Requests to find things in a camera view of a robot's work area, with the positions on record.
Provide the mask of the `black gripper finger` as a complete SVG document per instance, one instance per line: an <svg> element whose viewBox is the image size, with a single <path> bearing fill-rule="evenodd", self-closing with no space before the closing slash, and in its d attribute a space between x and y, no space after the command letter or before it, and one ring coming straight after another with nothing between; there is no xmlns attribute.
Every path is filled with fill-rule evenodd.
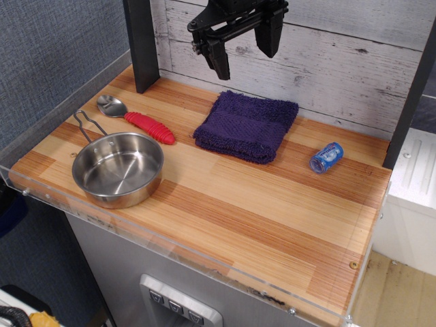
<svg viewBox="0 0 436 327"><path fill-rule="evenodd" d="M209 67L217 73L218 79L230 79L228 55L223 42L220 40L208 40L203 55Z"/></svg>
<svg viewBox="0 0 436 327"><path fill-rule="evenodd" d="M255 28L255 40L258 48L269 58L273 58L278 49L283 28L283 12L255 10L260 22Z"/></svg>

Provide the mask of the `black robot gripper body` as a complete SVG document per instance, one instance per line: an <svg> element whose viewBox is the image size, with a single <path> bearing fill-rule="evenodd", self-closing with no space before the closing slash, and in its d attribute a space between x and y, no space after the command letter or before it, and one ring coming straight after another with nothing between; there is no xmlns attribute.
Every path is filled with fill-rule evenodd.
<svg viewBox="0 0 436 327"><path fill-rule="evenodd" d="M225 43L250 30L260 22L260 11L288 12L287 1L209 1L207 6L187 25L193 36L193 50L203 55L208 40Z"/></svg>

